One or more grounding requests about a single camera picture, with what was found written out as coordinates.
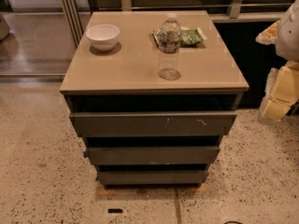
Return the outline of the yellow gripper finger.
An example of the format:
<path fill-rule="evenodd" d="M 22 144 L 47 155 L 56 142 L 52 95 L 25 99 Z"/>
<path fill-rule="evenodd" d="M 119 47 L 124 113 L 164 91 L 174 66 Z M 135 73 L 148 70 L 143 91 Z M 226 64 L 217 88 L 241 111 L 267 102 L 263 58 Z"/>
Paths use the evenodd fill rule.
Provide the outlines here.
<path fill-rule="evenodd" d="M 277 30 L 279 21 L 275 21 L 269 27 L 260 32 L 255 41 L 262 45 L 275 45 L 277 40 Z"/>
<path fill-rule="evenodd" d="M 257 120 L 263 125 L 280 122 L 299 100 L 299 62 L 287 61 L 271 68 L 265 84 Z"/>

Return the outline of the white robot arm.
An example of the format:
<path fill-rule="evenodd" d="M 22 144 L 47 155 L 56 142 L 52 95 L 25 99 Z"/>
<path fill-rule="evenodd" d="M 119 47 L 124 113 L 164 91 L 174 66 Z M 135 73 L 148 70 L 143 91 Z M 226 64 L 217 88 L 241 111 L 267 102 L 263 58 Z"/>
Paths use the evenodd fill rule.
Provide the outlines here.
<path fill-rule="evenodd" d="M 299 0 L 279 21 L 256 36 L 260 44 L 273 44 L 276 54 L 287 62 L 272 68 L 267 76 L 257 120 L 263 125 L 280 122 L 299 100 Z"/>

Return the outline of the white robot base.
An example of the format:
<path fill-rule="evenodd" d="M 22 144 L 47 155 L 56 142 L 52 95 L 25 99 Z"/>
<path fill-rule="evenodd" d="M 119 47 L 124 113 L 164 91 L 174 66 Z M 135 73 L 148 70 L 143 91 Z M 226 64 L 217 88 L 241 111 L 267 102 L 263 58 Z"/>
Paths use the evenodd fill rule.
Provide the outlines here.
<path fill-rule="evenodd" d="M 10 27 L 3 17 L 2 14 L 0 14 L 0 41 L 4 40 L 10 33 Z"/>

